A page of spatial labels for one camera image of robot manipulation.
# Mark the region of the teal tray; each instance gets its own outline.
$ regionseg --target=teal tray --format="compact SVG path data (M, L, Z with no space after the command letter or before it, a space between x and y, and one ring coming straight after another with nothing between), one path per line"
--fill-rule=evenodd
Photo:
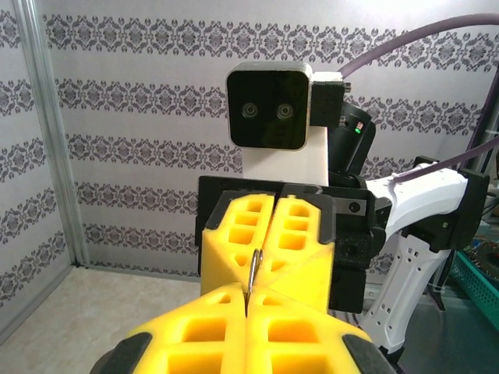
M462 252L455 257L451 275L499 331L499 291Z

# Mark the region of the beige floor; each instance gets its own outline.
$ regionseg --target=beige floor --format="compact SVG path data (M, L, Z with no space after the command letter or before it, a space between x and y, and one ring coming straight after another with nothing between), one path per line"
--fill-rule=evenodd
M0 373L88 374L133 327L199 292L198 283L74 269L0 347Z

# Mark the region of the wall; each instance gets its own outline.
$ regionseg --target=wall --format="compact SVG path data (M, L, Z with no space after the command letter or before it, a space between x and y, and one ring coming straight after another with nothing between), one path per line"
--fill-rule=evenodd
M193 275L196 180L238 175L225 77L243 60L335 70L405 30L499 10L494 0L41 0L95 266ZM352 75L378 134L368 178L464 150L492 79L497 29L447 32ZM373 261L381 281L392 256Z
M69 267L10 0L0 0L0 343Z

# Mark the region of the damask wallpaper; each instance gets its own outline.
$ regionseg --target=damask wallpaper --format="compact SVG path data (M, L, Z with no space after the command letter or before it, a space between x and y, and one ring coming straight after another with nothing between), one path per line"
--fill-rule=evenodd
M494 0L40 0L91 262L193 276L196 183L239 175L225 77L246 60L336 70L407 30ZM363 174L463 151L498 56L481 26L427 37L352 75L378 133ZM377 257L370 281L392 260Z
M0 343L69 266L12 3L0 0Z

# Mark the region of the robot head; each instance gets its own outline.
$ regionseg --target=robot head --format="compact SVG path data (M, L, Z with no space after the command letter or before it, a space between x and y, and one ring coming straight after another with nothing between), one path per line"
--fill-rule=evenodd
M307 141L312 68L244 62L227 76L228 130L236 146L300 150Z

